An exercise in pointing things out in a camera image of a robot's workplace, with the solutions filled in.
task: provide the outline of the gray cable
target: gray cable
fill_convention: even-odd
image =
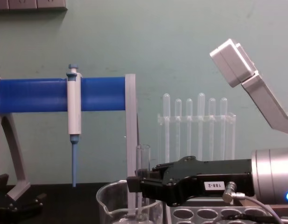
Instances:
[[[259,205],[261,208],[263,208],[266,212],[270,213],[278,222],[278,224],[283,224],[283,221],[281,220],[281,218],[275,213],[274,210],[272,210],[270,207],[266,206],[265,204],[259,202],[258,200],[252,198],[252,197],[248,197],[248,196],[245,196],[244,199],[248,200],[248,201],[251,201],[257,205]],[[216,217],[213,221],[212,221],[212,224],[215,224],[219,221],[222,220],[222,217],[221,216],[218,216]]]
[[[252,198],[252,197],[248,197],[248,196],[245,196],[245,199],[246,200],[249,200],[257,205],[259,205],[261,208],[263,208],[265,211],[267,211],[268,213],[270,213],[278,222],[278,224],[283,224],[281,218],[274,212],[274,210],[268,206],[266,206],[265,204],[259,202],[258,200]]]

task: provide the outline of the black table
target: black table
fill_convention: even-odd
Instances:
[[[99,224],[96,192],[106,183],[34,185],[18,202],[32,200],[46,193],[43,212],[20,224]]]

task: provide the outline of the metal connector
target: metal connector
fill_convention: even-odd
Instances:
[[[233,197],[235,196],[236,189],[237,189],[236,183],[228,182],[225,191],[223,193],[223,201],[226,203],[231,203]]]
[[[232,194],[232,196],[233,199],[244,200],[246,195],[244,193],[237,192]]]

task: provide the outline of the label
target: label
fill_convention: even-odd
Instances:
[[[204,182],[205,190],[225,190],[223,181]]]

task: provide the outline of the pipette stand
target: pipette stand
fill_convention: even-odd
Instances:
[[[0,127],[3,127],[17,178],[16,186],[8,192],[8,195],[13,200],[17,200],[30,187],[30,183],[12,113],[66,112],[67,80],[53,78],[0,79],[0,81],[2,82],[0,84]],[[139,144],[135,74],[126,74],[125,77],[82,78],[81,87],[82,111],[125,110],[127,175],[135,175],[136,146]],[[128,206],[135,207],[134,194],[128,194]]]
[[[8,195],[16,201],[30,187],[30,183],[27,179],[12,113],[0,114],[0,127],[4,130],[17,178],[16,185]]]

